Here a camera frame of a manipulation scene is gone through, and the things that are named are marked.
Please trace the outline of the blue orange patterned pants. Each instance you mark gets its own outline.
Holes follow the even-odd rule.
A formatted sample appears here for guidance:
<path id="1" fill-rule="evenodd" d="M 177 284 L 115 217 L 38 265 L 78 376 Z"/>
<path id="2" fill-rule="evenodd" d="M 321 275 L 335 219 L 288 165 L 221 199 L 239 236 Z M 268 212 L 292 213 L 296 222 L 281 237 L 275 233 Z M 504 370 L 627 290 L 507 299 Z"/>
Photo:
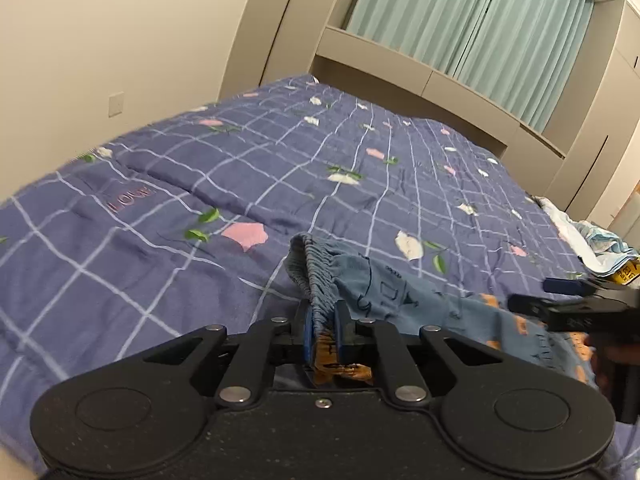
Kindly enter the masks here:
<path id="1" fill-rule="evenodd" d="M 549 333 L 540 324 L 506 310 L 506 303 L 494 296 L 443 292 L 423 278 L 400 273 L 343 243 L 306 233 L 292 238 L 284 265 L 312 309 L 314 367 L 320 382 L 334 376 L 371 379 L 364 365 L 338 362 L 334 304 L 344 300 L 355 320 L 386 321 L 406 335 L 416 335 L 424 325 L 437 325 L 584 384 L 596 383 L 584 336 Z"/>

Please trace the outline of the beige headboard cabinet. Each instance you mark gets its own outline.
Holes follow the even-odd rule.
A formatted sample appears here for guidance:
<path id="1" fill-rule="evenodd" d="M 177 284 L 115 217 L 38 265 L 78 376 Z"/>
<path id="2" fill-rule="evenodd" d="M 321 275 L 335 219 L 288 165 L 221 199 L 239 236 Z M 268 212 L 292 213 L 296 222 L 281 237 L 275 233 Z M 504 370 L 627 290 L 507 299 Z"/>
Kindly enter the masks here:
<path id="1" fill-rule="evenodd" d="M 639 0 L 248 0 L 220 93 L 312 73 L 489 148 L 613 223 L 639 174 Z"/>

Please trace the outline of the light green curtain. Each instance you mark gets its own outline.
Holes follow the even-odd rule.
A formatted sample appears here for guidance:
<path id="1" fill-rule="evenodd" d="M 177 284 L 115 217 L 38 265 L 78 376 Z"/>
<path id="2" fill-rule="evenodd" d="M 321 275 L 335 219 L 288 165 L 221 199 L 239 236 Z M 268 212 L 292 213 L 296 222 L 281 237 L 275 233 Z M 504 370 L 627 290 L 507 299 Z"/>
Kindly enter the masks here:
<path id="1" fill-rule="evenodd" d="M 351 34 L 398 51 L 542 131 L 596 0 L 356 0 Z"/>

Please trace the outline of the white blue crumpled cloth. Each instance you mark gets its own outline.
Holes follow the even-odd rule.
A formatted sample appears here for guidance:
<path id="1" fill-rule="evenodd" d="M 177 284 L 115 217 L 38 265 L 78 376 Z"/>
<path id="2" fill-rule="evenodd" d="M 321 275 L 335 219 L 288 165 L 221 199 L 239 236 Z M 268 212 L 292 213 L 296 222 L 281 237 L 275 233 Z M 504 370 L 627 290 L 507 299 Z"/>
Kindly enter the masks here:
<path id="1" fill-rule="evenodd" d="M 639 261 L 639 253 L 617 234 L 586 220 L 572 220 L 548 198 L 535 196 L 534 200 L 591 274 L 608 278 L 626 263 Z"/>

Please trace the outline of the purple plaid floral quilt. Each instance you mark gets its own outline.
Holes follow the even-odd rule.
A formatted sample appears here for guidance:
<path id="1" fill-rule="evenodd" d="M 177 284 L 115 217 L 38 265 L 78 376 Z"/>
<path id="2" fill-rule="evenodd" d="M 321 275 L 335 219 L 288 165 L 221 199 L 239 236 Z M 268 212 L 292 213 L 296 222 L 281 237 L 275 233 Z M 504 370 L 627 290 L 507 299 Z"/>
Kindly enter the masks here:
<path id="1" fill-rule="evenodd" d="M 592 337 L 536 318 L 585 337 L 593 386 L 373 318 L 338 360 L 370 380 L 299 375 L 295 235 L 458 296 L 608 282 L 534 197 L 453 128 L 310 75 L 111 140 L 2 204 L 2 451 L 43 479 L 637 478 Z"/>

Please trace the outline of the white wall switch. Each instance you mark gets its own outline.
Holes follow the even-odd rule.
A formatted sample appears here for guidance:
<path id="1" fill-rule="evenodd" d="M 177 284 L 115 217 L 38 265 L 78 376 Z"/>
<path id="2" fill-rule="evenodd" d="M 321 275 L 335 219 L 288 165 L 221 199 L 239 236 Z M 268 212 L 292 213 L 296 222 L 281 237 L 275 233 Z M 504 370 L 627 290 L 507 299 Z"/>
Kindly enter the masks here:
<path id="1" fill-rule="evenodd" d="M 107 100 L 107 117 L 116 117 L 124 111 L 125 93 L 117 92 L 108 97 Z"/>

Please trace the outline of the yellow package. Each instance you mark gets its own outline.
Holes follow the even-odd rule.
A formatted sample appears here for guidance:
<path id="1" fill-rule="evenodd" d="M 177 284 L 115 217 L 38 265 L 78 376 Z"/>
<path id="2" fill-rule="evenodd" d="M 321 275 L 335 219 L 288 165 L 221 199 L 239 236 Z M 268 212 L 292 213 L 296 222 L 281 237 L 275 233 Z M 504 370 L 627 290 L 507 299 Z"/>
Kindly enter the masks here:
<path id="1" fill-rule="evenodd" d="M 616 284 L 627 286 L 640 278 L 640 261 L 638 259 L 626 261 L 611 276 L 610 280 Z"/>

